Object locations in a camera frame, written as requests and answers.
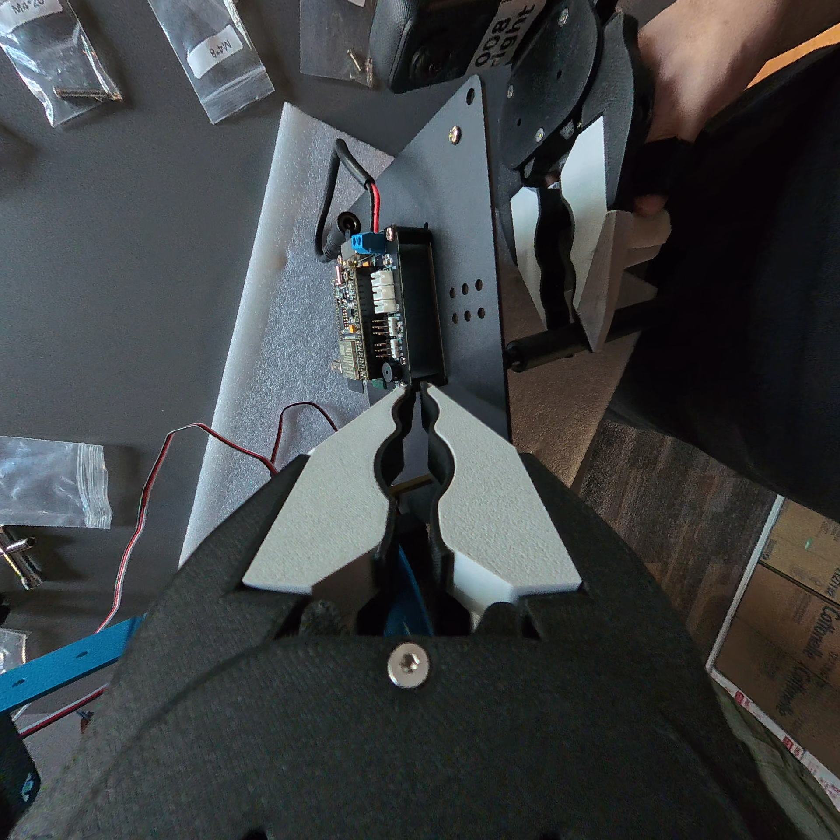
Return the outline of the person's black clothing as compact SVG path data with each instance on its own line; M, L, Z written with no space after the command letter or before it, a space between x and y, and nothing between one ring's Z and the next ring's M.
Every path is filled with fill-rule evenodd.
M839 47L746 90L700 133L607 415L839 514Z

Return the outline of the control circuit board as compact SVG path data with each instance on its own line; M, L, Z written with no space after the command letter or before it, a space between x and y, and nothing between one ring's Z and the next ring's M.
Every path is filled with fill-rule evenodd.
M333 299L339 351L332 370L351 390L446 383L427 227L352 234L336 258Z

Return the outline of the person's right hand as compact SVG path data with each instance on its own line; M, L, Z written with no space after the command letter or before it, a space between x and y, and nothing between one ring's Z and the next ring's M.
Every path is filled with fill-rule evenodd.
M678 1L641 30L641 57L654 78L647 143L693 142L734 102L763 64L761 2Z

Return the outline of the clear plastic bag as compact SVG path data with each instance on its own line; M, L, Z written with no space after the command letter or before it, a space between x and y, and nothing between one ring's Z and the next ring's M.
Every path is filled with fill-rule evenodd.
M111 527L109 473L99 444L1 436L1 523Z

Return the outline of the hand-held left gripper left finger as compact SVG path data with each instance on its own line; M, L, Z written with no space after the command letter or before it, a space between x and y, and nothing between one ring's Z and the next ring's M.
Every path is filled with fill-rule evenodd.
M248 567L249 589L332 603L356 633L382 587L404 469L404 388L396 386L309 454Z

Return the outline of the clear screw bag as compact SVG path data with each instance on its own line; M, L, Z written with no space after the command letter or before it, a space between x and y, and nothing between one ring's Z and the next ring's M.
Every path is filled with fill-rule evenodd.
M2 1L1 46L52 128L123 100L68 1Z
M149 1L211 124L274 86L234 1Z
M372 88L375 6L376 1L300 1L300 72Z

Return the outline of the person's right forearm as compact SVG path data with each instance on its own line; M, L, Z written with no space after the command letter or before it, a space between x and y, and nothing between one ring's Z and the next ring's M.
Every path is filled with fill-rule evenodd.
M838 46L838 43L838 1L787 2L784 21L768 59L748 86L756 85L819 49Z

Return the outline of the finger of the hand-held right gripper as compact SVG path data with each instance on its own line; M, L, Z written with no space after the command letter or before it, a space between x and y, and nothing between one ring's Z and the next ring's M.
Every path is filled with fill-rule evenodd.
M589 349L598 352L613 322L624 270L659 251L659 214L607 208L603 121L574 141L561 172L561 194L573 228L573 310Z
M574 319L574 226L560 185L524 186L511 214L518 269L541 321L549 330L567 326Z

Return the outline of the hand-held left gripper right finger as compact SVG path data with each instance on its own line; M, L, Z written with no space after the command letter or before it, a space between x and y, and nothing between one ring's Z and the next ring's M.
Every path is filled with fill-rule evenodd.
M453 635L489 609L569 595L583 580L519 452L437 385L423 384L428 465L438 483L429 547Z

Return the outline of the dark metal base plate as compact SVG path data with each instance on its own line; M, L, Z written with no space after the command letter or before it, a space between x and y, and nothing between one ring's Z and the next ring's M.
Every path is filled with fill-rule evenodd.
M452 126L462 129L457 145ZM467 79L376 178L382 222L433 236L444 390L510 437L486 93Z

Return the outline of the small silver wrench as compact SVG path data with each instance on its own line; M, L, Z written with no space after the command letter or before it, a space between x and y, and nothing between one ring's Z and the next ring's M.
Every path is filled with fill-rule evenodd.
M7 526L1 525L1 557L16 576L26 591L34 590L44 582L41 569L36 563L32 551L35 540L18 538Z

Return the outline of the dark grey desk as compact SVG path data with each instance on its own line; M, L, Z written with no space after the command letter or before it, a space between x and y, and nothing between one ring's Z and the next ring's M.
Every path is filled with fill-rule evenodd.
M148 2L71 2L124 102L50 128L2 58L2 435L102 445L107 530L35 528L30 657L108 613L165 435L212 420L281 110L402 151L463 80L393 95L298 71L299 3L237 2L275 92L212 125Z

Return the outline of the cardboard box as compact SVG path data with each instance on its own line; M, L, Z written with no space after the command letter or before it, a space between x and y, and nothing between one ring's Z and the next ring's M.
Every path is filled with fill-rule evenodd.
M838 523L777 497L707 671L838 807Z

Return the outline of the blue metal beam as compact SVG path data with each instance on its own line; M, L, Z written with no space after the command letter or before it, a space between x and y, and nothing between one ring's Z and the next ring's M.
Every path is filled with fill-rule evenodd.
M136 616L1 674L1 712L10 712L116 663L145 615Z

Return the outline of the grey foam sheet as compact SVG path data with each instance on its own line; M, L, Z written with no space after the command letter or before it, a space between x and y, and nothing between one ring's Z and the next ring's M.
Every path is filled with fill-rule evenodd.
M313 253L325 163L341 135L290 104L284 106L245 286L220 385L212 428L269 455L280 411L313 402L340 423L367 407L330 371L338 353L333 268ZM345 136L377 178L394 161Z

